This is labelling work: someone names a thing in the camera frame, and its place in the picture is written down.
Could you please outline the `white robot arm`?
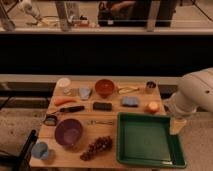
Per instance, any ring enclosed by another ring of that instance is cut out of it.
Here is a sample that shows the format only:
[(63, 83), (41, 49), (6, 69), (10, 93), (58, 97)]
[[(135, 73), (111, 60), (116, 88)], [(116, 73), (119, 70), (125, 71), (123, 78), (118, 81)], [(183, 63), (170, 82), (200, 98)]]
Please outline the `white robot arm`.
[(186, 125), (186, 118), (197, 108), (213, 113), (213, 67), (183, 75), (178, 90), (164, 101), (170, 119), (169, 132), (177, 135)]

